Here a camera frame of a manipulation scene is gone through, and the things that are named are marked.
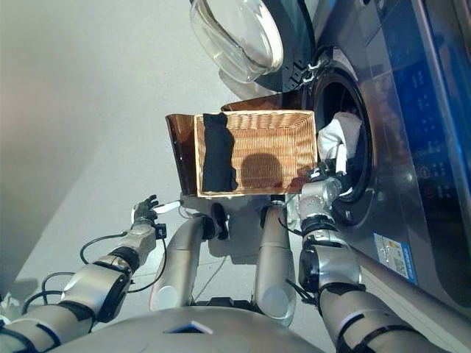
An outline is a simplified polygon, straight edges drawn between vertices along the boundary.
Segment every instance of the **wicker basket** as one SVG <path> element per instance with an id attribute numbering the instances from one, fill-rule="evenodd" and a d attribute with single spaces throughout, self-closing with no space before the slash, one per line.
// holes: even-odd
<path id="1" fill-rule="evenodd" d="M 308 110 L 243 110 L 225 112 L 234 137 L 232 167 L 237 189 L 202 191 L 205 162 L 203 115 L 194 117 L 196 189 L 201 197 L 299 193 L 307 171 L 316 166 L 314 112 Z"/>

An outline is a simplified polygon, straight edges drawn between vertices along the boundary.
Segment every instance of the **washing machine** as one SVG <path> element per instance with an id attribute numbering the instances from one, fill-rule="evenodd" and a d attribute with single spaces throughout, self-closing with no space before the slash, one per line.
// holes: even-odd
<path id="1" fill-rule="evenodd" d="M 353 191 L 333 204 L 348 243 L 471 318 L 469 2 L 230 2 L 237 30 L 224 7 L 191 15 L 228 76 L 295 90 L 318 130 L 338 111 L 362 120 Z"/>

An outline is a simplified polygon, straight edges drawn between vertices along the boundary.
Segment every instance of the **metallic surface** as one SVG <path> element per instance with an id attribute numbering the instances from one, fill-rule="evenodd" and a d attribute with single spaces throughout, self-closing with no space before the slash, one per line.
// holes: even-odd
<path id="1" fill-rule="evenodd" d="M 167 333 L 195 323 L 201 334 Z M 277 322 L 246 310 L 181 307 L 131 318 L 55 352 L 321 352 Z"/>
<path id="2" fill-rule="evenodd" d="M 115 255 L 105 255 L 100 257 L 95 263 L 106 263 L 107 265 L 115 268 L 117 271 L 129 274 L 132 276 L 132 269 L 125 260 Z"/>
<path id="3" fill-rule="evenodd" d="M 471 79 L 469 63 L 462 62 L 466 57 L 459 56 L 460 34 L 454 28 L 459 22 L 450 21 L 453 6 L 431 0 L 370 1 L 367 6 L 346 1 L 342 5 L 334 7 L 318 46 L 339 47 L 349 60 L 369 116 L 373 149 L 371 177 L 363 196 L 344 202 L 336 220 L 349 244 L 376 260 L 374 233 L 408 244 L 417 285 L 471 315 L 470 125 L 464 118 L 469 114 Z M 418 37 L 414 26 L 419 28 Z M 413 90 L 413 79 L 420 77 L 418 67 L 423 74 L 430 72 L 426 93 Z M 406 69 L 410 69 L 407 85 L 400 81 Z M 312 91 L 322 93 L 315 85 Z M 431 98 L 438 105 L 421 113 L 419 108 L 432 104 Z M 317 113 L 317 106 L 312 109 Z M 427 120 L 432 114 L 436 116 L 433 124 Z M 422 120 L 426 124 L 413 127 Z M 415 147 L 422 141 L 427 146 L 424 139 L 440 126 L 446 141 L 431 148 L 449 157 Z M 423 165 L 421 160 L 427 156 L 436 162 Z M 443 171 L 432 169 L 440 163 L 444 163 Z M 449 199 L 445 192 L 441 196 L 444 186 L 434 181 L 435 173 L 445 173 Z"/>
<path id="4" fill-rule="evenodd" d="M 182 307 L 191 303 L 204 222 L 204 217 L 186 221 L 170 240 L 165 271 L 152 286 L 149 302 L 151 311 Z M 164 259 L 160 262 L 158 274 L 162 271 L 163 261 Z"/>
<path id="5" fill-rule="evenodd" d="M 266 211 L 258 251 L 253 301 L 263 314 L 289 326 L 296 308 L 296 292 L 286 280 L 296 279 L 288 230 L 280 222 L 286 224 L 285 208 L 271 206 Z"/>
<path id="6" fill-rule="evenodd" d="M 301 221 L 315 215 L 332 218 L 330 206 L 340 193 L 341 183 L 335 178 L 304 184 L 298 204 Z"/>
<path id="7" fill-rule="evenodd" d="M 467 0 L 453 0 L 456 17 L 458 18 L 459 31 L 463 35 L 466 47 L 467 59 L 471 63 L 471 12 L 470 3 Z"/>
<path id="8" fill-rule="evenodd" d="M 155 228 L 150 224 L 134 225 L 122 239 L 115 249 L 122 246 L 133 249 L 139 255 L 139 266 L 142 266 L 155 249 Z"/>
<path id="9" fill-rule="evenodd" d="M 67 343 L 86 335 L 92 327 L 92 319 L 77 320 L 68 309 L 57 305 L 37 307 L 21 316 L 8 326 L 8 330 L 21 333 L 28 337 L 39 352 L 50 349 L 54 341 L 38 324 L 50 329 L 61 343 Z"/>
<path id="10" fill-rule="evenodd" d="M 306 246 L 310 240 L 320 242 Z M 336 246 L 325 245 L 329 242 Z M 361 282 L 360 265 L 353 250 L 332 230 L 315 230 L 304 237 L 303 251 L 317 253 L 319 259 L 319 285 L 322 289 L 331 283 L 358 285 Z"/>
<path id="11" fill-rule="evenodd" d="M 387 327 L 404 327 L 379 334 L 368 347 L 373 352 L 444 352 L 399 318 L 378 297 L 354 290 L 343 294 L 324 290 L 319 300 L 325 326 L 339 349 L 340 343 L 354 349 L 372 332 Z"/>
<path id="12" fill-rule="evenodd" d="M 312 26 L 314 28 L 314 38 L 316 43 L 319 42 L 319 38 L 324 32 L 325 25 L 330 17 L 330 14 L 336 2 L 337 0 L 305 1 L 309 15 L 311 16 Z"/>
<path id="13" fill-rule="evenodd" d="M 85 305 L 98 315 L 121 272 L 88 264 L 73 275 L 64 287 L 61 301 Z"/>

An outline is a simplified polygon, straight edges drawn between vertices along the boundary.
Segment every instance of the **black cloth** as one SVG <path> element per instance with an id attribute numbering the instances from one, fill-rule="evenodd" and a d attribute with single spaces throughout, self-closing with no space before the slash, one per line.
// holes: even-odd
<path id="1" fill-rule="evenodd" d="M 203 114 L 205 125 L 205 163 L 203 191 L 232 191 L 237 188 L 236 171 L 231 166 L 234 137 L 227 129 L 227 116 Z"/>

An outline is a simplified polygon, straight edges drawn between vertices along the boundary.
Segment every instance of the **laundry basket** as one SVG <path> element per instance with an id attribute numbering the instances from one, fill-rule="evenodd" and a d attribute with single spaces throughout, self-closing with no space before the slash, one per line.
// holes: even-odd
<path id="1" fill-rule="evenodd" d="M 203 191 L 205 125 L 194 116 L 196 191 L 201 197 L 299 193 L 316 166 L 314 112 L 243 110 L 225 112 L 234 137 L 232 167 L 238 187 L 230 192 Z"/>

